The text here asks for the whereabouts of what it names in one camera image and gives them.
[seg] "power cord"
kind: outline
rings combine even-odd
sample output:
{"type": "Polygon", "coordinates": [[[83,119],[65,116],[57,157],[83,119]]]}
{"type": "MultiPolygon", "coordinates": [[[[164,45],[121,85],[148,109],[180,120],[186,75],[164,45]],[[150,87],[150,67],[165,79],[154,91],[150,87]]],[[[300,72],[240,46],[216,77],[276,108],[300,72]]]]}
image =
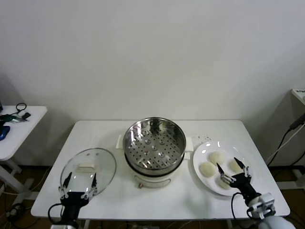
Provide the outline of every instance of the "power cord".
{"type": "Polygon", "coordinates": [[[54,224],[54,225],[58,224],[58,222],[55,222],[55,221],[52,219],[52,217],[51,217],[51,215],[50,215],[50,212],[51,212],[51,210],[52,210],[53,207],[59,206],[59,205],[62,205],[62,204],[61,204],[61,203],[53,204],[53,205],[49,208],[49,210],[48,210],[48,218],[49,218],[49,221],[50,221],[52,224],[54,224]]]}
{"type": "Polygon", "coordinates": [[[281,148],[283,148],[287,143],[289,143],[290,142],[290,140],[297,134],[297,133],[299,133],[299,131],[303,128],[305,126],[305,124],[303,124],[283,145],[281,145],[281,146],[279,146],[279,148],[273,153],[273,154],[271,154],[267,159],[266,159],[266,162],[267,161],[269,161],[269,159],[274,155],[274,158],[275,158],[275,156],[277,155],[277,152],[281,149],[281,148]]]}
{"type": "Polygon", "coordinates": [[[300,226],[302,226],[302,228],[305,229],[305,226],[304,226],[300,221],[298,221],[297,219],[295,219],[295,218],[293,218],[293,217],[291,217],[291,216],[287,216],[286,218],[292,219],[294,222],[297,222],[300,226]]]}
{"type": "MultiPolygon", "coordinates": [[[[282,140],[281,140],[280,144],[279,144],[278,147],[277,147],[277,150],[279,150],[279,148],[281,147],[281,145],[282,145],[282,143],[283,143],[283,141],[284,141],[286,135],[287,135],[290,131],[291,131],[291,129],[288,129],[288,130],[286,131],[286,133],[285,133],[284,136],[282,137],[282,140]]],[[[273,156],[273,158],[271,159],[271,161],[268,163],[268,166],[270,166],[270,164],[273,162],[273,160],[275,159],[277,153],[278,153],[278,151],[275,153],[275,155],[273,156]]]]}
{"type": "Polygon", "coordinates": [[[26,210],[29,210],[30,208],[26,208],[23,204],[18,203],[18,204],[14,204],[10,207],[9,210],[7,210],[6,207],[6,195],[4,195],[4,212],[8,214],[8,216],[6,216],[7,222],[9,222],[11,225],[13,225],[16,229],[29,229],[31,227],[33,227],[40,219],[37,219],[35,222],[33,222],[32,224],[30,224],[29,226],[26,226],[24,228],[18,227],[15,225],[15,221],[19,220],[20,218],[22,218],[22,216],[24,215],[26,210]]]}
{"type": "MultiPolygon", "coordinates": [[[[305,151],[303,152],[303,154],[294,162],[292,163],[291,165],[289,166],[294,166],[296,163],[298,163],[303,157],[305,156],[305,151]]],[[[279,175],[281,172],[283,172],[284,169],[278,171],[273,177],[275,178],[277,175],[279,175]]]]}
{"type": "MultiPolygon", "coordinates": [[[[233,196],[232,196],[232,199],[231,199],[231,211],[232,211],[232,215],[233,215],[233,218],[234,218],[235,221],[237,221],[237,218],[235,217],[235,214],[234,214],[233,201],[234,201],[234,197],[235,197],[236,195],[242,195],[242,193],[240,193],[240,192],[234,193],[233,196]]],[[[257,224],[255,223],[255,224],[252,224],[251,226],[245,228],[245,227],[243,227],[239,222],[237,222],[237,224],[238,224],[238,226],[239,226],[241,229],[252,229],[252,228],[256,227],[256,225],[257,225],[257,224]]]]}

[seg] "black cable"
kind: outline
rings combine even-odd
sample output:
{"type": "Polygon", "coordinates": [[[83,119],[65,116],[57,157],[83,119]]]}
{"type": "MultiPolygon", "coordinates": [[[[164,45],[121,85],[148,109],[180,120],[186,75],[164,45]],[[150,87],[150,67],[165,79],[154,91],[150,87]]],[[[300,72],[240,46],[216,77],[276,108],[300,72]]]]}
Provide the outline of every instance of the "black cable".
{"type": "Polygon", "coordinates": [[[6,219],[7,219],[7,221],[10,222],[16,229],[28,229],[28,228],[31,228],[31,227],[33,227],[33,226],[40,220],[40,219],[37,219],[34,223],[32,223],[31,225],[26,226],[26,227],[24,227],[24,228],[21,228],[21,227],[16,226],[15,223],[14,223],[14,221],[20,219],[20,218],[24,215],[24,213],[25,213],[25,211],[26,211],[26,208],[25,208],[25,206],[24,206],[23,204],[18,203],[18,204],[12,205],[12,206],[10,207],[10,209],[7,210],[7,207],[6,207],[6,194],[4,194],[4,211],[5,211],[5,213],[8,213],[8,212],[11,213],[12,210],[15,210],[15,211],[16,211],[16,214],[15,214],[15,215],[10,214],[8,217],[6,217],[6,219]]]}
{"type": "Polygon", "coordinates": [[[296,220],[295,218],[293,218],[291,216],[287,216],[286,218],[292,219],[293,221],[297,222],[299,225],[301,225],[305,229],[305,226],[300,221],[296,220]]]}
{"type": "Polygon", "coordinates": [[[49,218],[49,221],[50,221],[52,224],[54,224],[54,225],[58,224],[58,222],[55,222],[55,221],[51,218],[50,212],[51,212],[51,209],[52,209],[53,207],[59,206],[59,205],[61,205],[61,203],[53,204],[53,205],[49,208],[49,210],[48,210],[48,218],[49,218]]]}
{"type": "Polygon", "coordinates": [[[300,220],[304,223],[304,225],[305,225],[305,220],[296,212],[296,211],[294,211],[294,210],[292,210],[292,209],[290,209],[290,211],[292,212],[292,213],[295,213],[295,215],[296,216],[298,216],[299,218],[300,218],[300,220]]]}
{"type": "MultiPolygon", "coordinates": [[[[238,194],[242,195],[242,193],[236,192],[236,193],[233,194],[232,199],[231,199],[231,211],[232,211],[232,215],[233,215],[233,218],[234,218],[235,221],[237,220],[237,218],[235,217],[235,214],[234,214],[233,201],[234,201],[234,197],[235,197],[236,195],[238,195],[238,194]]],[[[240,225],[239,222],[237,222],[237,224],[238,224],[238,226],[239,226],[241,229],[252,229],[252,228],[254,228],[254,227],[256,226],[256,223],[255,223],[255,224],[252,224],[251,226],[249,226],[248,228],[244,228],[242,225],[240,225]]]]}
{"type": "Polygon", "coordinates": [[[27,108],[27,104],[26,104],[26,103],[18,103],[18,104],[16,105],[16,110],[17,110],[17,112],[11,113],[11,114],[9,114],[9,115],[16,115],[16,114],[19,114],[21,111],[24,111],[26,108],[27,108]],[[24,105],[24,108],[19,109],[18,106],[20,106],[20,105],[24,105]]]}
{"type": "MultiPolygon", "coordinates": [[[[305,156],[305,151],[303,152],[303,154],[294,162],[292,163],[291,165],[289,166],[294,166],[296,163],[298,163],[303,157],[305,156]]],[[[275,178],[277,175],[279,175],[281,172],[283,172],[284,169],[278,171],[273,177],[275,178]]]]}
{"type": "MultiPolygon", "coordinates": [[[[279,146],[278,146],[277,149],[279,149],[279,148],[281,147],[281,145],[282,145],[282,143],[283,143],[283,141],[284,141],[286,135],[287,135],[290,131],[291,131],[291,129],[288,129],[288,130],[286,131],[286,133],[284,134],[284,136],[283,136],[283,138],[282,138],[282,140],[281,140],[281,143],[279,144],[279,146]]],[[[273,158],[271,159],[271,161],[268,163],[267,166],[270,166],[270,164],[273,162],[273,160],[275,159],[275,157],[276,157],[277,154],[278,154],[278,151],[277,151],[276,154],[273,156],[273,158]]]]}
{"type": "Polygon", "coordinates": [[[25,228],[20,228],[20,227],[16,226],[15,223],[14,223],[13,221],[10,221],[10,222],[11,222],[11,224],[12,224],[15,228],[17,228],[17,229],[28,229],[28,228],[33,227],[39,220],[40,220],[40,219],[37,219],[35,222],[33,222],[31,225],[29,225],[29,226],[27,226],[27,227],[25,227],[25,228]]]}
{"type": "Polygon", "coordinates": [[[4,226],[4,224],[6,224],[7,221],[3,222],[1,225],[0,225],[0,228],[2,228],[4,226]]]}

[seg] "table leg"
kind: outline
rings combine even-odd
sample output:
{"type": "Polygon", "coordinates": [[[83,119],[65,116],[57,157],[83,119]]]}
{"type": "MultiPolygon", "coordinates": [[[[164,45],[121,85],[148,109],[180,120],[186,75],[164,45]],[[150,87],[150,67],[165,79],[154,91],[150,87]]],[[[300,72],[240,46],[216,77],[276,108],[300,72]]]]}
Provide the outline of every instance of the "table leg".
{"type": "Polygon", "coordinates": [[[84,229],[88,229],[90,225],[90,220],[86,219],[85,224],[84,224],[84,229]]]}
{"type": "Polygon", "coordinates": [[[294,175],[297,177],[296,181],[282,181],[277,182],[276,184],[280,190],[285,189],[303,189],[305,190],[305,175],[302,175],[298,169],[292,170],[294,175]]]}
{"type": "Polygon", "coordinates": [[[13,160],[7,160],[4,163],[7,164],[12,170],[15,170],[17,173],[22,172],[22,169],[13,160]]]}
{"type": "Polygon", "coordinates": [[[233,225],[232,225],[231,220],[227,219],[226,222],[227,222],[228,229],[233,229],[233,225]]]}
{"type": "Polygon", "coordinates": [[[2,166],[0,166],[0,179],[7,183],[16,192],[26,191],[23,184],[20,183],[15,177],[13,177],[8,171],[6,171],[2,166]]]}

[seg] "dough ball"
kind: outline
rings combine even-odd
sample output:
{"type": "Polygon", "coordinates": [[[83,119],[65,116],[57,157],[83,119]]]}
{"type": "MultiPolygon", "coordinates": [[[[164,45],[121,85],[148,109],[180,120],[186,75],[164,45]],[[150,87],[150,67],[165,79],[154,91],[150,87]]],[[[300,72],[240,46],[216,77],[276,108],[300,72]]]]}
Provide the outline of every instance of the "dough ball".
{"type": "Polygon", "coordinates": [[[225,161],[224,153],[218,151],[212,152],[209,158],[215,166],[217,166],[217,163],[222,165],[225,161]]]}
{"type": "Polygon", "coordinates": [[[237,162],[234,159],[231,160],[231,162],[229,163],[229,167],[235,173],[243,172],[243,170],[239,167],[239,165],[237,164],[237,162]]]}
{"type": "Polygon", "coordinates": [[[209,161],[203,162],[200,165],[200,172],[205,177],[212,177],[217,172],[216,167],[209,161]]]}
{"type": "Polygon", "coordinates": [[[218,177],[217,179],[217,183],[220,187],[222,187],[223,189],[226,189],[226,190],[229,190],[231,187],[227,184],[227,183],[224,183],[220,177],[218,177]]]}

